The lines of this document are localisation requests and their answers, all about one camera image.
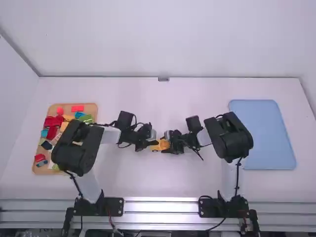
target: light blue board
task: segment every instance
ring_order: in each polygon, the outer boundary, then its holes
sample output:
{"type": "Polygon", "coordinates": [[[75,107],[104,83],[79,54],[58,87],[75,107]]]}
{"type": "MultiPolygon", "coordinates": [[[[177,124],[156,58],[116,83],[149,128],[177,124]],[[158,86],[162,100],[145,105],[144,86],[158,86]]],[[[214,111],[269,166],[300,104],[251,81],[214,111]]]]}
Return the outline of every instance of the light blue board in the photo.
{"type": "Polygon", "coordinates": [[[232,100],[233,111],[253,137],[244,169],[294,169],[296,159],[274,100],[232,100]]]}

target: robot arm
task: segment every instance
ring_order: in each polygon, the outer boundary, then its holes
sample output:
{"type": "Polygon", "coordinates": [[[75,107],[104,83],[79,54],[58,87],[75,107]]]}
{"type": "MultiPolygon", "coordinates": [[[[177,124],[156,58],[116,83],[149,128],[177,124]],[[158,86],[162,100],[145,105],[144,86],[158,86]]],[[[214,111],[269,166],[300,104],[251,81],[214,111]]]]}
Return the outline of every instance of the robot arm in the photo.
{"type": "Polygon", "coordinates": [[[186,118],[186,122],[189,133],[182,134],[179,130],[164,133],[170,148],[163,153],[183,154],[184,147],[188,147],[199,155],[200,148],[213,144],[218,157],[232,163],[234,159],[247,157],[253,147],[251,134],[234,112],[205,119],[204,128],[198,116],[186,118]]]}
{"type": "MultiPolygon", "coordinates": [[[[122,210],[123,199],[104,197],[91,169],[101,144],[119,145],[127,142],[130,145],[135,145],[136,152],[148,146],[158,145],[156,131],[153,130],[151,123],[137,123],[135,119],[135,124],[131,125],[133,117],[136,116],[121,111],[118,120],[110,124],[85,124],[78,120],[72,120],[58,140],[52,151],[51,159],[58,164],[61,170],[71,176],[80,195],[75,201],[75,206],[67,209],[62,232],[64,237],[68,235],[70,221],[74,213],[76,215],[110,216],[111,211],[111,216],[123,214],[123,211],[115,213],[117,210],[122,210]],[[112,205],[115,205],[113,212],[110,210],[112,205]]],[[[184,147],[189,147],[199,155],[200,148],[213,144],[216,154],[227,163],[232,163],[234,159],[248,156],[249,150],[253,147],[251,134],[233,112],[205,119],[205,127],[201,126],[198,116],[187,118],[186,122],[189,133],[182,134],[179,130],[165,132],[164,138],[169,141],[170,148],[163,150],[162,153],[182,154],[184,147]]],[[[228,206],[230,210],[230,216],[225,216],[225,218],[240,217],[237,214],[232,214],[232,210],[239,210],[240,200],[243,200],[242,197],[235,195],[230,202],[224,205],[224,209],[228,206]]],[[[206,209],[218,210],[221,207],[218,207],[217,203],[224,201],[222,198],[217,200],[211,198],[208,202],[211,204],[206,209]]],[[[249,209],[248,206],[241,208],[243,210],[249,209]]],[[[210,215],[214,217],[214,213],[217,212],[211,211],[210,215]]]]}

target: yellow object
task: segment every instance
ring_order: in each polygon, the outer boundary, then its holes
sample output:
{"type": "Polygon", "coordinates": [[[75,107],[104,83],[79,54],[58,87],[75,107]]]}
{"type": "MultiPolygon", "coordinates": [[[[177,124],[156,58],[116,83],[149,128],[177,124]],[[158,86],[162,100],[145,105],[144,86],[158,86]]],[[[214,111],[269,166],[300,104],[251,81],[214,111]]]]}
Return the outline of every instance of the yellow object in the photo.
{"type": "Polygon", "coordinates": [[[63,115],[63,117],[66,121],[71,121],[71,120],[75,119],[75,116],[73,116],[73,115],[63,115]]]}
{"type": "Polygon", "coordinates": [[[66,127],[68,126],[68,122],[63,122],[62,124],[61,124],[61,126],[60,126],[60,129],[59,129],[59,131],[61,131],[61,132],[63,132],[63,131],[65,131],[65,129],[66,129],[66,127]]]}
{"type": "Polygon", "coordinates": [[[166,139],[159,139],[157,140],[159,142],[158,145],[150,146],[150,149],[152,151],[162,151],[162,150],[167,150],[170,148],[170,143],[166,139]]]}
{"type": "Polygon", "coordinates": [[[41,138],[41,139],[39,140],[39,146],[40,146],[41,144],[43,144],[44,141],[46,141],[45,138],[41,138]]]}

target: black cable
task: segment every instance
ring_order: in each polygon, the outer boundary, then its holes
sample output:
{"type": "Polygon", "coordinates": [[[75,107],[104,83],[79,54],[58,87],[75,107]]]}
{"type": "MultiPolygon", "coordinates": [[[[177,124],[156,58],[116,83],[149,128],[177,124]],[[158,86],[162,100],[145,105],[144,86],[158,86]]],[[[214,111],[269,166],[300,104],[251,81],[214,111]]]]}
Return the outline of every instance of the black cable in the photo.
{"type": "Polygon", "coordinates": [[[134,237],[138,237],[140,233],[141,233],[141,230],[134,237]]]}
{"type": "Polygon", "coordinates": [[[202,158],[202,156],[201,156],[200,153],[199,153],[200,148],[195,148],[195,147],[193,147],[193,146],[190,146],[190,145],[189,145],[185,140],[183,140],[183,139],[178,139],[178,141],[183,142],[183,144],[184,144],[185,146],[187,146],[189,149],[191,149],[192,151],[194,151],[195,154],[197,154],[198,157],[200,157],[201,160],[204,161],[204,159],[202,158]]]}
{"type": "Polygon", "coordinates": [[[129,147],[129,146],[131,146],[131,145],[132,145],[132,144],[129,143],[128,145],[126,145],[126,146],[124,146],[124,147],[120,147],[119,144],[118,144],[118,148],[126,148],[126,147],[129,147]]]}
{"type": "Polygon", "coordinates": [[[74,184],[75,184],[75,187],[76,187],[77,190],[78,190],[79,196],[80,196],[81,198],[83,198],[83,194],[82,194],[82,192],[81,192],[81,190],[80,190],[80,188],[79,188],[79,185],[78,185],[78,183],[77,183],[77,181],[76,181],[74,175],[73,175],[72,173],[66,171],[66,170],[64,170],[64,172],[65,172],[66,174],[69,174],[69,175],[70,175],[70,179],[73,180],[73,182],[74,182],[74,184]]]}
{"type": "Polygon", "coordinates": [[[236,176],[236,186],[235,186],[235,197],[237,196],[237,191],[239,189],[239,186],[238,186],[238,183],[239,183],[239,166],[241,166],[241,160],[242,160],[242,157],[238,160],[237,162],[237,176],[236,176]]]}
{"type": "Polygon", "coordinates": [[[224,218],[222,219],[222,221],[221,221],[220,223],[218,223],[216,226],[213,226],[212,228],[209,228],[209,229],[207,229],[206,231],[209,232],[209,231],[211,231],[211,230],[213,230],[213,229],[219,227],[220,225],[223,224],[223,222],[224,222],[225,220],[226,220],[226,217],[224,217],[224,218]]]}
{"type": "MultiPolygon", "coordinates": [[[[72,179],[73,180],[73,182],[74,182],[74,184],[75,184],[75,187],[77,188],[77,191],[78,191],[78,193],[79,193],[79,196],[81,197],[81,198],[83,198],[83,194],[82,194],[82,192],[81,192],[81,190],[80,190],[80,188],[79,188],[79,185],[78,185],[78,183],[77,183],[77,181],[76,181],[76,179],[75,179],[75,176],[72,174],[72,173],[70,173],[70,172],[68,172],[68,171],[66,171],[66,170],[64,170],[64,172],[66,173],[66,174],[69,174],[70,175],[70,179],[72,179]]],[[[83,222],[82,222],[82,214],[81,214],[81,229],[80,229],[80,231],[82,231],[82,226],[83,226],[83,222]]]]}
{"type": "MultiPolygon", "coordinates": [[[[198,202],[199,202],[199,203],[200,203],[200,201],[201,201],[202,198],[213,199],[211,196],[203,195],[203,196],[200,196],[200,197],[199,197],[199,199],[198,199],[198,202]]],[[[213,226],[212,228],[209,228],[209,229],[207,229],[207,230],[205,230],[205,231],[209,232],[209,231],[211,231],[211,230],[213,230],[213,229],[219,227],[219,226],[226,220],[226,218],[227,218],[227,217],[226,217],[226,213],[223,214],[223,215],[225,215],[225,217],[224,217],[216,226],[213,226]]]]}
{"type": "MultiPolygon", "coordinates": [[[[144,125],[144,123],[142,123],[142,122],[137,122],[137,117],[136,117],[136,115],[134,115],[134,117],[135,117],[135,123],[134,123],[134,125],[131,125],[131,126],[129,126],[129,127],[127,127],[125,130],[130,130],[130,131],[134,131],[136,128],[137,128],[137,126],[138,125],[144,125]]],[[[132,143],[129,143],[128,145],[126,145],[126,146],[124,146],[124,147],[120,147],[119,146],[119,144],[118,144],[118,148],[126,148],[126,147],[129,147],[129,146],[131,146],[132,145],[132,143]]]]}

